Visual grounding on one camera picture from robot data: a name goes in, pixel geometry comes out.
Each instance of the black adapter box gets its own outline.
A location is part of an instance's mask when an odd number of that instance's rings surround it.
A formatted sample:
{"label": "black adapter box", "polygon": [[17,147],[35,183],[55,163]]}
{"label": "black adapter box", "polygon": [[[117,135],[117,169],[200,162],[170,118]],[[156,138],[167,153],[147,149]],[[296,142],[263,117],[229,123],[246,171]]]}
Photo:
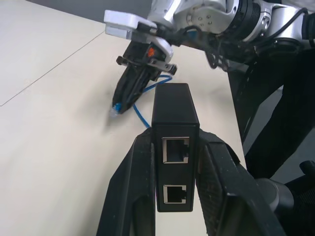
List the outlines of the black adapter box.
{"label": "black adapter box", "polygon": [[162,84],[152,115],[157,210],[192,211],[199,121],[188,84]]}

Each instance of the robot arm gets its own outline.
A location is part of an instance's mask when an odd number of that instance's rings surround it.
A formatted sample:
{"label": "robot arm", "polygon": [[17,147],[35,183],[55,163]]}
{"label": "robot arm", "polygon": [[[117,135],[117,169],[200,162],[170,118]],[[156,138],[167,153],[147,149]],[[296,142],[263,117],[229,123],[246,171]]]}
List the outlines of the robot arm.
{"label": "robot arm", "polygon": [[147,19],[105,11],[106,33],[131,40],[117,63],[127,66],[113,98],[121,114],[161,72],[175,74],[169,64],[172,45],[191,42],[206,52],[212,68],[229,70],[228,60],[286,58],[315,48],[315,17],[306,8],[263,0],[153,0]]}

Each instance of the gray floor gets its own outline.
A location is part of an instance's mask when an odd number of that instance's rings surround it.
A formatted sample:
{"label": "gray floor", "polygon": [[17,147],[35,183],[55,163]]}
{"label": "gray floor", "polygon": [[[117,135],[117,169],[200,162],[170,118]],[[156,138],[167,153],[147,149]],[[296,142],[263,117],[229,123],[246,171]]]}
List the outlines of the gray floor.
{"label": "gray floor", "polygon": [[[88,18],[91,20],[103,22],[104,11],[106,9],[129,12],[147,17],[151,0],[29,0],[43,6],[56,10],[64,11],[70,14]],[[253,121],[252,128],[249,131],[248,138],[244,143],[244,152],[246,153],[255,138],[263,129],[269,120],[273,109],[280,100],[281,92],[272,94],[259,108]],[[281,183],[289,182],[302,175],[299,164],[304,160],[315,160],[315,131],[313,130],[299,149],[293,154],[285,164],[276,172],[273,179]]]}

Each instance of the ethernet port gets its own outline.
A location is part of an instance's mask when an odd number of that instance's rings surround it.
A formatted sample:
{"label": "ethernet port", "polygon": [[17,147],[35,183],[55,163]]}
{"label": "ethernet port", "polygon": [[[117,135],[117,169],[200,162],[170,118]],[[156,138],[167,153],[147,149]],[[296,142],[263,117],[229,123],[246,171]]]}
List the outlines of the ethernet port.
{"label": "ethernet port", "polygon": [[163,138],[163,164],[186,164],[189,157],[189,137]]}
{"label": "ethernet port", "polygon": [[187,197],[186,185],[164,185],[163,199],[165,204],[185,204]]}

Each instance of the orange component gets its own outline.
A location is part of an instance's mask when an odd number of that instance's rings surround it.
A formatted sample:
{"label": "orange component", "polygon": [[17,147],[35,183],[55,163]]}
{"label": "orange component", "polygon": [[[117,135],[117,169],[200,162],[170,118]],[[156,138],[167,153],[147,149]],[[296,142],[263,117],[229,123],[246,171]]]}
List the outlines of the orange component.
{"label": "orange component", "polygon": [[154,56],[154,49],[153,48],[149,48],[148,57],[152,57],[152,56]]}

